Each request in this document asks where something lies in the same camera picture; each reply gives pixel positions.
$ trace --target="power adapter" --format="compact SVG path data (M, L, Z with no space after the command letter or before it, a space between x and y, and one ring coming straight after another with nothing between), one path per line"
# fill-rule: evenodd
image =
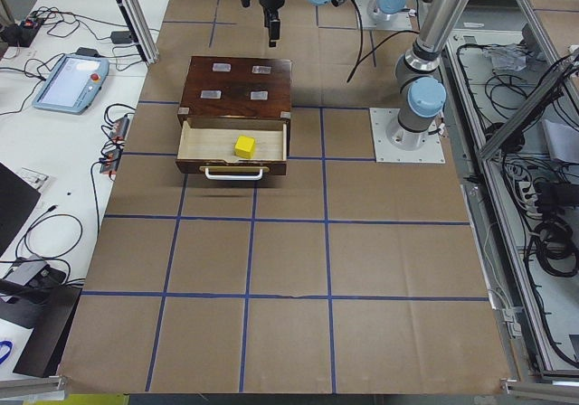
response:
M133 36L130 35L130 32L112 32L110 39L115 44L133 43Z

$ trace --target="yellow cube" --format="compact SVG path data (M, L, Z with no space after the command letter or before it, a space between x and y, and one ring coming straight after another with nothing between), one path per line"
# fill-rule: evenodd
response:
M255 153L255 138L239 136L235 143L235 155L243 159L252 159Z

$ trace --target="metal bracket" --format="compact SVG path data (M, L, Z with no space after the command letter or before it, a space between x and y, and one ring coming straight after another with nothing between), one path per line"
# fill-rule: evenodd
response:
M391 14L387 21L377 22L368 14L368 5L372 0L355 0L360 14L362 15L362 29L363 30L412 30L413 25L410 22L410 16L406 12L399 14Z
M427 136L417 150L402 150L394 146L386 137L386 127L398 116L398 108L370 108L372 138L377 163L444 164L444 152L438 135ZM435 130L432 122L429 130Z

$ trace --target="white table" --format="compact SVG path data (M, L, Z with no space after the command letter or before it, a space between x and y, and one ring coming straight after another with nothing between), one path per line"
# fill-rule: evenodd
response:
M150 28L160 29L168 0L139 0ZM102 21L123 24L124 21L114 0L38 0L34 9L41 6L58 7L62 11L72 11ZM120 27L86 21L99 37L110 35ZM110 41L96 41L86 30L80 29L66 39L46 34L43 27L31 48L23 48L11 59L3 59L0 66L22 68L29 58L47 61L61 52L75 52L79 47L97 49L103 55L111 55ZM62 26L58 30L67 33ZM5 57L17 54L9 49ZM139 60L139 57L121 59L124 64ZM106 141L100 131L105 108L113 103L123 103L135 107L147 75L145 63L118 72L111 63L109 77L92 105L80 115L43 111L32 108L29 99L21 113L0 116L0 161L13 171L21 167L47 174L51 177L43 189L41 199L30 220L6 250L1 260L14 260L15 242L24 230L50 206L58 205L54 213L69 213L77 217L84 232L79 245L65 259L71 264L71 278L84 278L89 268L90 258L97 239L95 202L90 182L90 165L97 161L100 149ZM37 80L28 79L18 73L0 71L0 113L20 107ZM111 118L122 117L128 110L112 109ZM100 217L105 211L112 182L95 169L95 182L100 207ZM76 241L78 225L70 219L57 218L46 222L34 231L32 244L44 255L57 254L66 250ZM0 265L3 276L8 265ZM0 320L0 338L14 343L10 357L0 365L0 380L25 378L13 373L20 354L32 330Z

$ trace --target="white drawer handle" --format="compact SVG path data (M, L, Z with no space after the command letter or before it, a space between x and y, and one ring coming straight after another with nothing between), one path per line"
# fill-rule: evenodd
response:
M235 176L233 174L211 174L209 169L205 168L205 177L212 181L259 181L263 177L263 169L260 168L260 172L253 176Z

